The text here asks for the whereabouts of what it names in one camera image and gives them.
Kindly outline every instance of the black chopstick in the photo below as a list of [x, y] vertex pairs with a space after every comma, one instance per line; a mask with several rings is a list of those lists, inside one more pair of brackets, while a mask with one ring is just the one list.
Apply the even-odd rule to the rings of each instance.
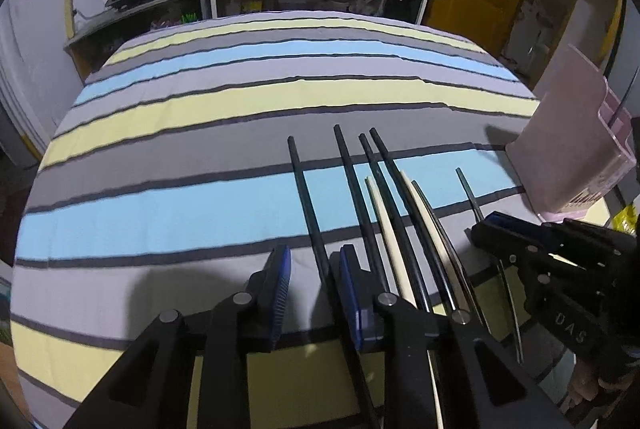
[[347, 176], [351, 199], [353, 199], [353, 206], [356, 209], [356, 216], [358, 217], [358, 223], [360, 224], [360, 232], [362, 233], [364, 249], [367, 253], [367, 260], [369, 261], [369, 269], [378, 278], [385, 292], [388, 292], [389, 282], [386, 279], [385, 267], [382, 263], [382, 257], [380, 256], [380, 249], [378, 248], [376, 236], [373, 233], [373, 228], [371, 227], [371, 220], [369, 218], [369, 213], [367, 212], [364, 197], [362, 196], [362, 189], [360, 189], [360, 184], [358, 184], [356, 171], [353, 168], [351, 155], [349, 154], [349, 149], [347, 148], [347, 144], [342, 136], [339, 124], [334, 126], [334, 133], [336, 142], [338, 143], [338, 150], [340, 151], [340, 158], [342, 158], [344, 173]]
[[349, 369], [351, 382], [353, 382], [353, 388], [356, 393], [356, 398], [358, 399], [360, 412], [364, 416], [366, 425], [369, 429], [380, 429], [378, 416], [376, 415], [373, 402], [369, 395], [369, 387], [367, 386], [367, 381], [365, 379], [362, 366], [360, 365], [360, 358], [355, 346], [353, 346], [353, 343], [351, 342], [349, 327], [340, 306], [340, 298], [338, 296], [334, 276], [329, 269], [329, 258], [327, 257], [326, 249], [324, 248], [324, 241], [322, 241], [320, 227], [318, 226], [318, 218], [316, 218], [316, 212], [314, 211], [313, 204], [311, 203], [309, 189], [306, 186], [305, 176], [302, 172], [302, 165], [300, 164], [296, 141], [292, 136], [289, 136], [287, 143], [289, 144], [289, 155], [293, 166], [293, 174], [296, 179], [296, 186], [298, 187], [298, 195], [300, 196], [300, 202], [302, 203], [302, 210], [305, 214], [306, 228], [309, 231], [309, 237], [311, 237], [311, 246], [314, 251], [320, 281], [326, 290], [334, 322], [338, 328], [338, 333], [340, 334], [340, 344], [342, 345], [344, 360], [346, 361], [347, 368]]
[[[456, 167], [456, 174], [458, 175], [460, 183], [465, 190], [466, 197], [471, 204], [471, 209], [473, 210], [474, 216], [476, 217], [476, 223], [478, 223], [479, 221], [483, 221], [484, 215], [480, 210], [478, 200], [476, 200], [474, 192], [471, 190], [471, 186], [469, 185], [469, 182], [466, 181], [465, 174], [462, 172], [462, 169], [460, 167]], [[515, 301], [513, 300], [511, 287], [509, 286], [509, 282], [507, 281], [507, 274], [504, 271], [504, 265], [497, 257], [495, 258], [495, 266], [498, 269], [498, 274], [500, 274], [502, 286], [504, 287], [504, 291], [507, 294], [507, 302], [509, 303], [509, 310], [511, 312], [511, 322], [513, 323], [513, 343], [516, 348], [516, 361], [518, 361], [518, 364], [522, 364], [522, 362], [524, 361], [524, 350], [522, 349], [522, 337], [520, 336], [520, 324], [518, 322], [518, 316], [516, 315]]]
[[418, 266], [418, 259], [415, 257], [414, 247], [412, 247], [409, 235], [406, 233], [404, 223], [402, 222], [402, 216], [398, 211], [398, 206], [396, 206], [396, 202], [391, 195], [389, 186], [386, 184], [385, 177], [380, 170], [380, 166], [378, 166], [378, 162], [374, 159], [371, 146], [369, 145], [369, 140], [367, 140], [364, 133], [360, 134], [359, 139], [362, 147], [364, 148], [367, 160], [369, 161], [369, 167], [371, 168], [373, 178], [376, 181], [378, 190], [380, 191], [380, 196], [382, 196], [382, 201], [385, 204], [386, 212], [389, 214], [391, 227], [394, 229], [394, 233], [396, 234], [400, 253], [402, 254], [402, 260], [404, 261], [404, 266], [406, 267], [406, 271], [409, 276], [411, 289], [414, 292], [416, 306], [421, 310], [433, 312], [431, 299], [427, 292], [427, 287], [424, 284], [424, 278], [422, 277], [420, 266]]
[[414, 224], [415, 232], [418, 235], [420, 244], [422, 245], [422, 250], [427, 258], [427, 263], [429, 263], [429, 267], [431, 268], [433, 280], [435, 281], [438, 292], [440, 293], [442, 305], [444, 306], [444, 310], [447, 315], [450, 315], [453, 310], [458, 309], [458, 302], [453, 294], [453, 289], [449, 283], [449, 276], [447, 276], [447, 271], [436, 252], [436, 247], [431, 239], [427, 226], [424, 224], [411, 191], [406, 187], [406, 183], [400, 174], [400, 170], [398, 169], [396, 162], [391, 155], [389, 155], [389, 151], [386, 148], [385, 143], [382, 142], [382, 139], [375, 128], [371, 128], [369, 133], [371, 134], [373, 142], [380, 151], [380, 155], [386, 165], [386, 169], [389, 171], [391, 178], [396, 184], [396, 188], [398, 189], [402, 202], [404, 202], [407, 212], [409, 212], [409, 217]]

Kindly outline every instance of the gray stripe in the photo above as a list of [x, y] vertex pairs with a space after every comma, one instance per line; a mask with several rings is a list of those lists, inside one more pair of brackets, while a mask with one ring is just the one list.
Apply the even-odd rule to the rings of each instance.
[[159, 79], [136, 83], [69, 110], [56, 136], [96, 117], [188, 92], [211, 90], [222, 85], [290, 80], [292, 78], [335, 78], [348, 76], [376, 78], [421, 78], [426, 81], [484, 89], [490, 92], [532, 99], [520, 83], [456, 70], [449, 67], [409, 61], [398, 57], [298, 57], [244, 61], [237, 64], [187, 70]]
[[[373, 126], [384, 135], [387, 147], [398, 152], [425, 143], [427, 147], [462, 142], [503, 146], [526, 123], [527, 119], [517, 117], [425, 108], [307, 114], [167, 132], [45, 168], [33, 183], [27, 208], [154, 181], [197, 175], [210, 175], [213, 180], [214, 174], [282, 165], [279, 171], [288, 171], [286, 138], [291, 133], [296, 135], [301, 160], [335, 159], [340, 155], [334, 124], [340, 124], [351, 154], [362, 155], [358, 135]], [[425, 135], [425, 124], [438, 126]], [[127, 169], [114, 171], [114, 167]]]
[[34, 385], [23, 374], [18, 377], [24, 392], [24, 399], [29, 404], [29, 411], [33, 417], [49, 429], [62, 429], [76, 409], [62, 402], [52, 393]]
[[[483, 207], [488, 214], [502, 210], [527, 218], [526, 206], [520, 196], [511, 196]], [[472, 213], [459, 213], [443, 219], [469, 275], [468, 262], [481, 271], [490, 262], [480, 253], [476, 263], [469, 254], [468, 240], [455, 236], [475, 223]], [[407, 228], [418, 263], [425, 276], [428, 292], [436, 293], [426, 258], [413, 227]], [[386, 274], [396, 291], [382, 236], [377, 235]], [[326, 245], [327, 253], [353, 243], [363, 268], [369, 268], [361, 239], [335, 241]], [[284, 319], [284, 331], [316, 329], [331, 324], [331, 316], [323, 296], [312, 249], [292, 249], [292, 272], [289, 300]], [[260, 270], [266, 253], [235, 258], [194, 261], [176, 265], [137, 266], [95, 269], [33, 269], [15, 267], [12, 293], [12, 314], [62, 330], [94, 337], [128, 339], [137, 337], [159, 312], [174, 308], [185, 315], [212, 308], [225, 297], [242, 289], [251, 273]]]
[[[532, 212], [529, 200], [524, 194], [510, 196], [480, 208], [485, 216], [494, 211], [500, 211], [531, 223], [540, 224], [540, 219]], [[469, 276], [476, 275], [494, 266], [489, 255], [484, 250], [473, 246], [468, 238], [467, 231], [475, 224], [476, 218], [471, 210], [447, 216], [442, 220], [442, 225], [447, 231], [451, 243], [456, 248]]]
[[134, 39], [127, 41], [120, 49], [132, 48], [140, 44], [149, 43], [160, 39], [161, 37], [168, 37], [175, 34], [181, 34], [183, 32], [192, 32], [193, 30], [202, 30], [206, 28], [214, 28], [216, 26], [224, 26], [233, 23], [247, 23], [254, 21], [270, 21], [273, 19], [322, 19], [322, 18], [340, 18], [346, 21], [359, 19], [363, 21], [370, 21], [374, 23], [386, 24], [389, 26], [397, 26], [402, 28], [411, 28], [413, 30], [420, 30], [421, 32], [433, 32], [434, 34], [441, 35], [443, 37], [450, 37], [459, 41], [473, 44], [465, 37], [444, 32], [443, 30], [436, 30], [429, 28], [428, 26], [416, 25], [411, 23], [405, 23], [402, 21], [396, 21], [395, 19], [388, 18], [374, 18], [373, 16], [354, 16], [353, 14], [347, 14], [345, 12], [331, 12], [318, 10], [290, 10], [282, 12], [259, 12], [258, 14], [243, 14], [240, 16], [229, 16], [228, 18], [208, 19], [207, 21], [199, 21], [196, 23], [190, 23], [182, 25], [180, 27], [164, 28], [162, 30], [155, 30], [148, 32], [147, 34], [138, 36]]
[[417, 48], [418, 50], [430, 50], [447, 55], [459, 56], [473, 59], [478, 62], [492, 66], [501, 66], [489, 54], [464, 50], [448, 44], [431, 42], [413, 37], [403, 37], [400, 35], [386, 34], [366, 30], [363, 28], [339, 28], [339, 27], [319, 27], [319, 28], [275, 28], [272, 30], [255, 30], [252, 32], [235, 32], [233, 34], [219, 35], [195, 39], [187, 43], [167, 46], [160, 50], [150, 50], [138, 56], [126, 59], [113, 65], [105, 65], [100, 69], [100, 76], [104, 80], [142, 65], [155, 63], [164, 59], [175, 58], [195, 52], [217, 50], [219, 48], [229, 48], [238, 45], [262, 44], [281, 42], [288, 40], [368, 40], [380, 41], [386, 44], [394, 44]]

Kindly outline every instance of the plastic container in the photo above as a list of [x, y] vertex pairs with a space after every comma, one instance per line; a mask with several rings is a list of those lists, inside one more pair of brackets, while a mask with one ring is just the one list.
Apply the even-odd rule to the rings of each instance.
[[520, 136], [506, 146], [533, 210], [545, 221], [584, 217], [636, 166], [628, 111], [572, 45], [558, 49], [550, 88]]

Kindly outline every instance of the chopstick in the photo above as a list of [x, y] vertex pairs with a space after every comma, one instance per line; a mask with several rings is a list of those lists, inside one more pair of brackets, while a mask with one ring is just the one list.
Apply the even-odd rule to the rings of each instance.
[[380, 231], [382, 231], [382, 239], [385, 242], [386, 253], [389, 256], [389, 262], [391, 262], [391, 270], [394, 273], [400, 297], [416, 306], [414, 292], [411, 290], [409, 275], [407, 274], [406, 267], [402, 261], [402, 254], [400, 253], [398, 240], [396, 239], [394, 230], [391, 227], [391, 221], [389, 220], [389, 215], [386, 213], [385, 205], [382, 202], [382, 196], [380, 196], [378, 186], [376, 186], [376, 183], [370, 176], [365, 178], [365, 182], [367, 183], [369, 196], [373, 203], [373, 209], [376, 212], [378, 225], [380, 225]]
[[431, 299], [427, 292], [427, 287], [424, 284], [424, 278], [420, 271], [420, 266], [418, 266], [418, 259], [415, 257], [414, 247], [406, 233], [404, 223], [402, 223], [402, 217], [398, 211], [398, 206], [396, 206], [394, 197], [392, 196], [385, 177], [378, 166], [378, 162], [374, 159], [373, 151], [371, 151], [371, 146], [369, 145], [369, 140], [367, 140], [364, 133], [359, 136], [359, 139], [365, 155], [367, 156], [367, 160], [369, 161], [369, 168], [373, 173], [373, 178], [380, 190], [380, 195], [382, 196], [385, 209], [388, 211], [389, 221], [391, 222], [394, 234], [398, 240], [400, 254], [404, 261], [404, 265], [406, 266], [406, 272], [411, 283], [411, 290], [414, 293], [416, 307], [420, 310], [425, 310], [426, 312], [433, 312]]
[[[453, 246], [453, 243], [451, 243], [451, 240], [447, 235], [447, 231], [445, 231], [444, 227], [442, 226], [442, 223], [440, 222], [440, 219], [435, 213], [435, 210], [431, 207], [429, 200], [427, 200], [427, 197], [422, 192], [422, 189], [420, 189], [420, 186], [418, 185], [417, 181], [413, 180], [412, 186], [414, 187], [415, 191], [418, 193], [420, 200], [422, 201], [423, 205], [427, 209], [431, 219], [433, 220], [433, 224], [435, 225], [436, 230], [438, 231], [438, 235], [444, 244], [444, 247], [447, 253], [447, 259], [449, 260], [449, 263], [452, 266], [453, 271], [455, 272], [456, 278], [460, 283], [460, 286], [462, 287], [462, 293], [465, 297], [466, 304], [470, 307], [470, 309], [468, 308], [469, 311], [472, 311], [473, 313], [475, 313], [476, 318], [478, 319], [480, 324], [489, 333], [491, 333], [491, 330], [489, 329], [489, 323], [487, 322], [486, 317], [484, 316], [484, 312], [482, 312], [482, 309], [480, 308], [480, 305], [478, 303], [478, 297], [476, 297], [476, 291], [474, 290], [473, 285], [471, 285], [471, 281], [466, 273], [465, 266], [462, 264], [462, 261], [460, 260], [460, 257], [458, 256], [458, 252]], [[455, 283], [456, 281], [452, 278], [450, 272], [448, 271], [447, 265], [445, 265], [445, 268], [447, 268], [447, 273], [449, 274], [449, 278], [452, 280], [453, 283]]]
[[382, 257], [380, 256], [376, 236], [373, 233], [373, 228], [371, 227], [369, 213], [367, 213], [367, 206], [364, 203], [362, 190], [360, 189], [360, 184], [356, 177], [356, 171], [353, 168], [349, 149], [347, 148], [347, 144], [342, 136], [340, 125], [336, 124], [334, 126], [334, 133], [335, 140], [338, 143], [338, 150], [340, 151], [340, 158], [342, 159], [344, 173], [347, 176], [351, 199], [353, 200], [353, 206], [356, 209], [356, 216], [358, 217], [358, 223], [360, 224], [360, 232], [362, 233], [362, 240], [364, 242], [365, 252], [367, 253], [367, 260], [369, 261], [369, 269], [378, 278], [378, 281], [380, 281], [384, 291], [388, 292], [389, 283], [386, 279], [385, 266], [382, 264]]
[[305, 215], [306, 228], [309, 232], [309, 237], [311, 237], [311, 245], [316, 259], [316, 266], [318, 267], [318, 274], [320, 275], [322, 285], [324, 285], [332, 316], [338, 328], [338, 333], [340, 334], [340, 344], [342, 345], [344, 360], [346, 361], [351, 376], [351, 382], [353, 382], [358, 406], [367, 427], [369, 429], [380, 429], [378, 415], [376, 415], [373, 402], [371, 401], [369, 387], [367, 386], [367, 381], [360, 364], [360, 358], [355, 346], [351, 343], [349, 327], [347, 326], [342, 307], [340, 306], [338, 289], [334, 281], [334, 276], [329, 268], [329, 258], [324, 248], [324, 241], [322, 241], [318, 218], [311, 203], [311, 195], [306, 186], [305, 176], [302, 171], [302, 165], [300, 164], [300, 157], [298, 156], [298, 149], [296, 148], [296, 141], [292, 136], [289, 136], [287, 143], [289, 144], [289, 155], [293, 166], [293, 174], [296, 180], [296, 186], [298, 187], [302, 210]]
[[410, 191], [411, 186], [407, 187], [404, 183], [398, 166], [396, 166], [396, 162], [389, 154], [389, 151], [386, 148], [385, 143], [380, 138], [377, 130], [375, 128], [371, 128], [369, 130], [369, 133], [371, 134], [373, 142], [380, 151], [380, 155], [382, 156], [382, 160], [385, 163], [386, 169], [389, 171], [391, 178], [396, 184], [396, 188], [398, 189], [398, 193], [400, 194], [407, 212], [409, 212], [409, 217], [414, 224], [415, 232], [418, 235], [418, 239], [420, 240], [424, 256], [427, 258], [427, 263], [429, 263], [429, 267], [431, 268], [433, 281], [435, 281], [436, 287], [438, 288], [442, 306], [444, 307], [444, 311], [447, 313], [447, 315], [450, 315], [452, 311], [458, 309], [457, 301], [450, 287], [449, 278], [447, 277], [447, 272], [444, 269], [444, 265], [435, 253], [436, 248], [434, 246], [433, 240], [431, 239], [429, 231], [422, 217], [420, 216], [417, 204], [414, 200], [412, 200]]
[[[380, 230], [382, 231], [383, 239], [385, 240], [386, 252], [388, 253], [389, 261], [391, 262], [391, 268], [396, 278], [396, 283], [398, 284], [399, 295], [405, 301], [408, 301], [409, 303], [416, 306], [414, 293], [412, 292], [411, 284], [409, 282], [409, 275], [402, 259], [400, 247], [394, 235], [394, 231], [391, 226], [389, 216], [386, 212], [382, 196], [380, 196], [380, 191], [378, 190], [376, 183], [370, 176], [367, 176], [365, 181], [367, 183], [367, 189], [369, 190], [369, 195], [373, 203], [373, 208], [376, 212], [378, 224], [380, 225]], [[436, 408], [436, 423], [438, 425], [438, 429], [444, 429], [442, 406], [440, 405], [440, 396], [438, 394], [438, 380], [436, 379], [436, 367], [434, 365], [434, 360], [436, 358], [434, 350], [428, 349], [427, 356], [429, 359], [431, 386], [433, 388], [433, 399]]]
[[[480, 205], [478, 205], [478, 201], [474, 196], [474, 192], [471, 190], [471, 186], [469, 182], [466, 181], [465, 174], [462, 172], [460, 167], [456, 168], [456, 174], [460, 179], [460, 183], [465, 190], [466, 197], [471, 204], [471, 208], [473, 209], [474, 215], [476, 216], [476, 223], [484, 220], [484, 215], [480, 210]], [[509, 310], [511, 311], [511, 321], [513, 322], [513, 343], [516, 348], [516, 360], [518, 364], [522, 364], [524, 361], [524, 351], [522, 349], [522, 337], [520, 336], [520, 324], [518, 322], [518, 316], [516, 314], [516, 305], [513, 300], [513, 294], [511, 293], [511, 287], [509, 286], [509, 282], [507, 281], [507, 274], [504, 271], [504, 265], [501, 260], [495, 258], [495, 266], [498, 268], [498, 274], [500, 274], [500, 280], [502, 281], [502, 285], [507, 294], [507, 301], [509, 303]]]
[[427, 210], [427, 207], [424, 205], [424, 203], [420, 199], [420, 196], [418, 195], [418, 191], [415, 190], [415, 187], [411, 183], [411, 180], [409, 180], [406, 173], [404, 171], [400, 171], [400, 176], [402, 177], [402, 180], [404, 181], [404, 184], [406, 185], [406, 188], [409, 191], [409, 194], [412, 200], [414, 201], [415, 206], [418, 209], [418, 212], [420, 213], [420, 217], [422, 218], [422, 221], [424, 222], [427, 228], [427, 231], [429, 232], [429, 235], [433, 240], [433, 245], [436, 249], [436, 255], [440, 258], [442, 264], [444, 265], [445, 271], [447, 272], [447, 277], [451, 282], [453, 294], [458, 303], [457, 307], [462, 308], [464, 310], [469, 310], [468, 302], [466, 301], [465, 295], [462, 293], [462, 287], [458, 282], [457, 276], [455, 276], [455, 274], [453, 273], [453, 270], [451, 268], [451, 262], [449, 261], [449, 255], [447, 254], [447, 249], [444, 246], [444, 242], [442, 241], [442, 237], [438, 232], [438, 229], [436, 228], [435, 223], [433, 222], [433, 218], [431, 218], [431, 215]]

